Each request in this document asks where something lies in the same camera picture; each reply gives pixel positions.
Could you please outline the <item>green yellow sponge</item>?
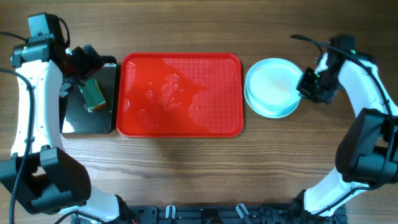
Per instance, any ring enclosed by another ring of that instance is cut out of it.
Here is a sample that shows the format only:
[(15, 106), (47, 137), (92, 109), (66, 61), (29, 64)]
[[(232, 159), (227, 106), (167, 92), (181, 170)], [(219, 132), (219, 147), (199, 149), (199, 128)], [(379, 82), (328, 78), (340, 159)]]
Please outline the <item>green yellow sponge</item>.
[(107, 104), (97, 80), (89, 79), (84, 84), (80, 85), (79, 89), (89, 111), (98, 110)]

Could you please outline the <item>light blue plate top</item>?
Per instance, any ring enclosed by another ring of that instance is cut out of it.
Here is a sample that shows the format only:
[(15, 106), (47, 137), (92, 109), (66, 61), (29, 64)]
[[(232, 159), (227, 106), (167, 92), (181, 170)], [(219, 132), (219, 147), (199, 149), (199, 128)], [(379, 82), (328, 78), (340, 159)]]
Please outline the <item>light blue plate top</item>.
[(303, 71), (293, 62), (268, 58), (255, 63), (247, 72), (245, 92), (264, 107), (286, 108), (300, 101), (297, 85)]

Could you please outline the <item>light blue plate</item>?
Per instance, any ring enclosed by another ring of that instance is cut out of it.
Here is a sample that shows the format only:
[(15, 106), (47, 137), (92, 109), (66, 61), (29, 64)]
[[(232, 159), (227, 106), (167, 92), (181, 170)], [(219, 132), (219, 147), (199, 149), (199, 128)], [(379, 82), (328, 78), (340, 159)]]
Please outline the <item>light blue plate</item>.
[(264, 107), (286, 108), (300, 101), (297, 85), (303, 71), (293, 62), (268, 58), (255, 63), (247, 72), (245, 92)]
[(292, 103), (289, 106), (272, 107), (264, 106), (263, 104), (261, 104), (260, 101), (251, 96), (251, 94), (247, 90), (244, 91), (244, 96), (246, 99), (246, 103), (255, 113), (270, 119), (279, 119), (290, 115), (299, 106), (301, 100), (301, 98), (299, 98), (298, 101)]

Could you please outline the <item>light blue plate bottom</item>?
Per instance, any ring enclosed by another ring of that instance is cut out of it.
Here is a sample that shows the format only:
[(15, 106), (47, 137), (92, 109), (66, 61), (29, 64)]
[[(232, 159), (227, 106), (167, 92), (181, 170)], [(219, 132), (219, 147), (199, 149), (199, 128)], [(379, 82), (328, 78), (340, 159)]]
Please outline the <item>light blue plate bottom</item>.
[(301, 98), (299, 98), (298, 101), (292, 103), (289, 106), (272, 107), (264, 106), (263, 104), (261, 104), (260, 101), (251, 96), (251, 94), (247, 90), (244, 91), (244, 96), (246, 99), (246, 103), (255, 113), (270, 119), (279, 119), (290, 115), (299, 106), (301, 100)]

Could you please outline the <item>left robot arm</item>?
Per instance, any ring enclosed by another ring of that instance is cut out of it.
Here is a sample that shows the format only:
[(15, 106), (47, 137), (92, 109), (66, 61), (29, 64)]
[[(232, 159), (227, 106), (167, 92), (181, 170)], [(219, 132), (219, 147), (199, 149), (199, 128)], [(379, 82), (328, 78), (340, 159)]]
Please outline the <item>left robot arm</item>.
[(17, 133), (1, 183), (15, 207), (73, 223), (135, 223), (118, 195), (92, 186), (88, 171), (63, 148), (64, 133), (108, 133), (117, 62), (91, 45), (70, 48), (66, 22), (46, 12), (28, 17), (30, 37), (14, 47), (9, 73), (18, 79)]

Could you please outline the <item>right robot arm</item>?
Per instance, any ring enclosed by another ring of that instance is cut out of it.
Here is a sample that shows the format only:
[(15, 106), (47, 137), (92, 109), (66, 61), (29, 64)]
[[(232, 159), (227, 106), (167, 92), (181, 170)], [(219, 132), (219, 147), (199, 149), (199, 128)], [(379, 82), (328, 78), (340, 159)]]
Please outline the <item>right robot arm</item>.
[(397, 182), (397, 105), (391, 100), (368, 54), (356, 51), (348, 34), (327, 43), (294, 34), (326, 52), (317, 68), (308, 68), (297, 90), (314, 102), (329, 104), (338, 90), (350, 100), (355, 120), (338, 146), (335, 167), (317, 185), (293, 199), (289, 219), (330, 222), (335, 212), (353, 197)]

